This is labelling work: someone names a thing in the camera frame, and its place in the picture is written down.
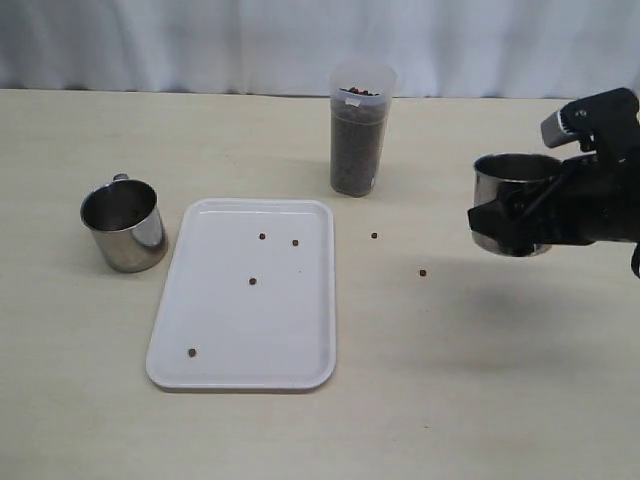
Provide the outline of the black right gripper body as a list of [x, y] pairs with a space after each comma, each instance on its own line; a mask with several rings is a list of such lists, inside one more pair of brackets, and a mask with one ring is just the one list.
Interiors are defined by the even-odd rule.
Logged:
[[554, 244], [639, 241], [639, 162], [604, 164], [595, 155], [562, 162], [562, 183], [546, 201]]

